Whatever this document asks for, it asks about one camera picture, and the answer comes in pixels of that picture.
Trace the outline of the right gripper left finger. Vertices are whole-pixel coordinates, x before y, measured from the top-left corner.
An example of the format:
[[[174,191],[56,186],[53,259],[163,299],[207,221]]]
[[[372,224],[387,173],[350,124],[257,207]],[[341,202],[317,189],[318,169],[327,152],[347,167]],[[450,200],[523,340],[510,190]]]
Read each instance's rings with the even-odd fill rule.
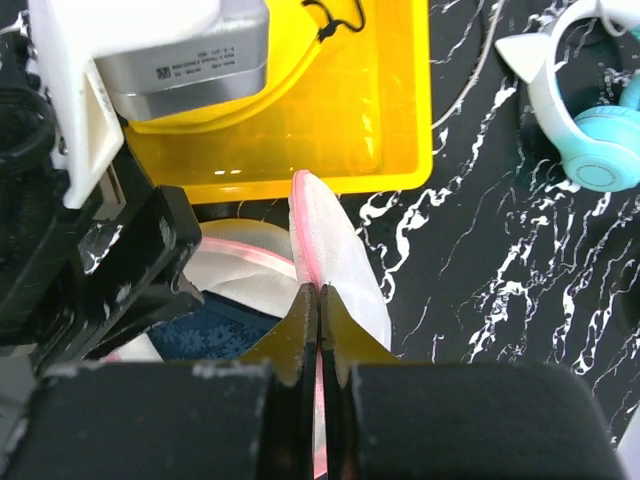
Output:
[[[5,479],[310,479],[318,297],[231,361],[73,362],[38,381]]]

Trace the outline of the white pink mesh laundry bag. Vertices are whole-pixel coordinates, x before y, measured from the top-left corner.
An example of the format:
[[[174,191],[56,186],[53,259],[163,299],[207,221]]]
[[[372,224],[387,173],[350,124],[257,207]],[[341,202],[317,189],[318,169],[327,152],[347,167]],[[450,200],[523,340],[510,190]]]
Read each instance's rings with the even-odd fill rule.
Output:
[[[320,293],[326,286],[335,288],[351,317],[389,352],[391,321],[364,247],[329,187],[312,173],[300,171],[293,177],[289,206],[293,252],[289,265],[296,270],[300,288],[310,284],[318,297],[312,478],[329,477]],[[124,362],[165,362],[146,333],[126,343],[119,355]]]

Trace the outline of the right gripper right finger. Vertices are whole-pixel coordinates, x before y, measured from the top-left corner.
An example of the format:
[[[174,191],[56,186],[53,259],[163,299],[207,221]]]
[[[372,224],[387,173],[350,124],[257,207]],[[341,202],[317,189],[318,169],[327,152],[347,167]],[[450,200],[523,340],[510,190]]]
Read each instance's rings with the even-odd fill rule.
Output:
[[[590,389],[545,363],[409,363],[322,289],[332,479],[621,479]]]

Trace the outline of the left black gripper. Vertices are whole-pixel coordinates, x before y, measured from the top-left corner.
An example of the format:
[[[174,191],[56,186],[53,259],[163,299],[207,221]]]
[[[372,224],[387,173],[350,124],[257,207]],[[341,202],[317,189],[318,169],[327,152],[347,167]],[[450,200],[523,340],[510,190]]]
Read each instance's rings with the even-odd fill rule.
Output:
[[[155,186],[127,149],[71,210],[64,147],[24,19],[1,31],[1,354],[36,370],[98,359],[198,308],[184,270],[201,240],[184,192]]]

